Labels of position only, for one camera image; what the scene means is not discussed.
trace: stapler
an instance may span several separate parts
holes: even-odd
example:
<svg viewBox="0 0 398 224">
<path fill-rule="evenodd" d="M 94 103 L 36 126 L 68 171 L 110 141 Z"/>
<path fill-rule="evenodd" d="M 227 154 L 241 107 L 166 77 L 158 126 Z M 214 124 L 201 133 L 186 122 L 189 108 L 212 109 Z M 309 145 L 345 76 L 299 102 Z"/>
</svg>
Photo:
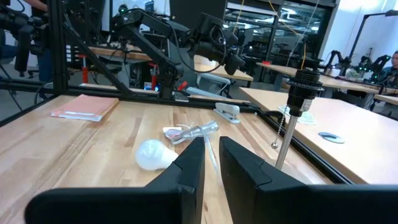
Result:
<svg viewBox="0 0 398 224">
<path fill-rule="evenodd" d="M 231 124 L 239 124 L 241 121 L 236 118 L 239 114 L 239 107 L 236 105 L 228 105 L 226 103 L 216 103 L 216 109 L 214 109 L 218 115 L 223 117 Z"/>
</svg>

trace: pull chain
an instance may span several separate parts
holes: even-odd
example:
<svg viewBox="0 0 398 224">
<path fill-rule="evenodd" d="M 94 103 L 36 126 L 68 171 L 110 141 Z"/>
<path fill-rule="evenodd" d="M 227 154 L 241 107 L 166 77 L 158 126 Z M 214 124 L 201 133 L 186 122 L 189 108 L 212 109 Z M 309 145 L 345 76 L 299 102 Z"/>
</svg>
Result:
<svg viewBox="0 0 398 224">
<path fill-rule="evenodd" d="M 271 148 L 273 148 L 273 149 L 277 149 L 278 148 L 278 142 L 277 142 L 278 141 L 278 136 L 280 134 L 280 130 L 282 129 L 282 124 L 284 123 L 284 120 L 285 120 L 286 109 L 287 109 L 287 105 L 285 106 L 284 116 L 282 117 L 282 121 L 279 124 L 279 129 L 278 129 L 278 133 L 276 134 L 275 141 L 273 143 L 271 143 Z"/>
</svg>

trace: pink notebook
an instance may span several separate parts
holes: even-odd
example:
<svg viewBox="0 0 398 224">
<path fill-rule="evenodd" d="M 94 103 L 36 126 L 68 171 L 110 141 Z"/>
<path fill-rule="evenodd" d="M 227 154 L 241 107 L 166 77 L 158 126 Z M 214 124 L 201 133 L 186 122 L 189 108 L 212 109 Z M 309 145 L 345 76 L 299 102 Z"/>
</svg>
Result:
<svg viewBox="0 0 398 224">
<path fill-rule="evenodd" d="M 117 98 L 80 95 L 51 112 L 51 116 L 86 121 L 101 121 L 119 103 Z"/>
</svg>

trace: light bulb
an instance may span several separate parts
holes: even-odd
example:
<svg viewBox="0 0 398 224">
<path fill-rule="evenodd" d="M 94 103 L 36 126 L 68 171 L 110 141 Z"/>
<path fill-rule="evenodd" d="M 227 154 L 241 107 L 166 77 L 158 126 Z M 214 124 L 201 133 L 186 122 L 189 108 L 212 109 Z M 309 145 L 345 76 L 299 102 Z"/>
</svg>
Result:
<svg viewBox="0 0 398 224">
<path fill-rule="evenodd" d="M 136 162 L 144 170 L 166 169 L 177 157 L 176 152 L 155 139 L 141 143 L 136 152 Z"/>
</svg>

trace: white wall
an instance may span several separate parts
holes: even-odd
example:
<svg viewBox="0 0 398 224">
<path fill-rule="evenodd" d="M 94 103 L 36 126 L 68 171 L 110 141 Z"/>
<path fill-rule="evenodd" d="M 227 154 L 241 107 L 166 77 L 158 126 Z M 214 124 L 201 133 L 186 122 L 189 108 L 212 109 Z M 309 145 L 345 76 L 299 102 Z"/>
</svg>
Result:
<svg viewBox="0 0 398 224">
<path fill-rule="evenodd" d="M 141 9 L 145 8 L 145 2 L 149 0 L 113 0 L 112 5 L 112 16 L 118 13 L 119 6 L 121 4 L 127 4 L 128 8 L 138 6 Z M 170 15 L 170 3 L 169 0 L 155 0 L 154 8 L 156 12 Z M 105 1 L 104 14 L 102 16 L 102 30 L 109 30 L 109 0 Z"/>
<path fill-rule="evenodd" d="M 393 9 L 397 2 L 397 0 L 340 0 L 335 9 L 335 19 L 330 24 L 330 33 L 325 37 L 325 47 L 320 52 L 322 59 L 325 60 L 332 50 L 340 51 L 343 57 L 348 56 L 363 16 L 386 12 Z M 371 47 L 373 60 L 384 54 L 391 55 L 398 48 L 398 43 L 395 41 L 398 39 L 397 26 L 398 16 L 377 16 L 367 19 L 355 48 L 352 64 L 358 64 L 361 57 L 368 53 Z"/>
<path fill-rule="evenodd" d="M 31 16 L 32 9 L 31 9 L 30 5 L 24 1 L 21 1 L 21 2 L 25 6 L 24 13 L 27 14 L 28 16 Z M 18 3 L 18 1 L 11 1 L 11 5 L 9 7 L 11 9 L 15 9 L 18 11 L 22 9 L 22 6 Z M 13 36 L 8 31 L 6 31 L 6 44 L 7 45 L 15 45 L 15 38 L 13 38 Z M 35 55 L 29 54 L 29 60 L 28 60 L 27 65 L 32 66 L 32 67 L 36 66 L 37 65 L 37 57 Z"/>
</svg>

